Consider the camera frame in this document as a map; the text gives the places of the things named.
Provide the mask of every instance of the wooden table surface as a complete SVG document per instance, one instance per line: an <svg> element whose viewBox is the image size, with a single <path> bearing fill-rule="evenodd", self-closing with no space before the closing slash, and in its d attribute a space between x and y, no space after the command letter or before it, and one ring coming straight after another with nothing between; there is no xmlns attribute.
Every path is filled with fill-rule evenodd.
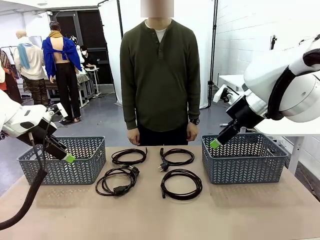
<svg viewBox="0 0 320 240"><path fill-rule="evenodd" d="M137 183L122 197L98 195L93 185L42 186L26 216L0 232L0 240L298 240L320 237L320 203L284 169L279 183L213 185L202 164L200 146L185 146L195 161L182 168L197 174L203 184L191 201L162 198L164 173L159 172L161 147L148 147L147 159L137 165ZM113 168L107 163L100 176ZM140 155L124 156L138 159ZM174 154L169 160L187 159ZM111 188L127 183L125 176L109 179ZM194 188L184 177L168 180L172 191ZM23 176L0 198L0 221L23 204L29 185Z"/></svg>

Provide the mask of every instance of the basket rim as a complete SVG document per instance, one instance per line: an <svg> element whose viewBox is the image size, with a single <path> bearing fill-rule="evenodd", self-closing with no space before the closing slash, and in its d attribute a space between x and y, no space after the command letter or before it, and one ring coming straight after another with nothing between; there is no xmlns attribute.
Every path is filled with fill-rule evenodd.
<svg viewBox="0 0 320 240"><path fill-rule="evenodd" d="M100 148L100 146L105 142L106 140L106 137L105 136L55 136L57 139L64 139L64 138L68 138L68 139L77 139L77 138L99 138L99 139L102 139L101 143L99 144L99 146L96 148L96 150L94 151L94 154L96 154L96 152L98 151L98 149ZM29 151L33 151L33 148L31 147L30 149L28 149L27 151L25 151L22 155L20 155L19 157L17 157L17 161L18 162L26 162L26 161L38 161L36 158L35 159L29 159L29 160L25 160L25 159L20 159L22 156L24 156L25 154L27 154ZM73 162L79 162L79 161L86 161L86 160L90 160L92 158L89 157L89 158L80 158L80 159L75 159ZM46 159L46 161L48 162L51 162L51 161L62 161L62 160L59 160L59 159Z"/></svg>
<svg viewBox="0 0 320 240"><path fill-rule="evenodd" d="M272 141L270 138L268 138L265 134L260 133L260 132L249 132L249 133L238 133L237 135L243 135L243 136L248 136L248 135L262 135L263 137L265 137L273 146L275 146L281 153L283 153L283 155L281 156L233 156L233 157L212 157L210 155L209 149L207 147L207 145L204 142L204 138L205 137L212 137L215 136L217 137L218 134L206 134L206 135L202 135L201 136L201 143L202 146L205 148L206 152L209 154L210 158L214 159L214 160L230 160L231 158L237 158L239 160L241 159L274 159L274 158L287 158L289 156L289 154L284 151L280 146L278 146L274 141Z"/></svg>

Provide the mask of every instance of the bare back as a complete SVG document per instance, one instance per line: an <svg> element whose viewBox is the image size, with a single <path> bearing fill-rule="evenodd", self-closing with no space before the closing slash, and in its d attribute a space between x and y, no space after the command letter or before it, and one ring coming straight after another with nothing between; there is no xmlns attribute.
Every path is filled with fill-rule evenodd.
<svg viewBox="0 0 320 240"><path fill-rule="evenodd" d="M64 38L63 37L50 37L52 48L55 50L62 51L64 48ZM69 60L63 60L62 54L60 52L54 52L54 61L56 64L69 63Z"/></svg>

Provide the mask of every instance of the wristwatch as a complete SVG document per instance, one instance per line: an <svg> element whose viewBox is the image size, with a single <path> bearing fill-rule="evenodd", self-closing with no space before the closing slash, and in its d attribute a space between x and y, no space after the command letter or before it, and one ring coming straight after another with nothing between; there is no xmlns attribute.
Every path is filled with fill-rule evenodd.
<svg viewBox="0 0 320 240"><path fill-rule="evenodd" d="M200 119L199 119L199 118L197 118L197 119L190 119L190 123L193 123L194 125L199 125Z"/></svg>

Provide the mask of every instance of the blue sweater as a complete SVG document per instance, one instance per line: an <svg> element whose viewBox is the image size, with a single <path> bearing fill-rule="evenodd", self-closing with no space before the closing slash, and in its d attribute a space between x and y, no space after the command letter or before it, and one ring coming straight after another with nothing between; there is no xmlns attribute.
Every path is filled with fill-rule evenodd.
<svg viewBox="0 0 320 240"><path fill-rule="evenodd" d="M75 65L77 69L79 69L79 71L82 71L80 58L77 53L77 48L75 43L72 40L66 37L63 37L63 49L62 51L59 51L59 50L53 49L50 37L47 37L42 42L42 48L43 48L43 55L44 55L45 70L49 79L50 79L50 76L53 76L53 77L56 76L56 72L57 72L54 53L61 53L63 60L69 59L70 62L73 63L73 65Z"/></svg>

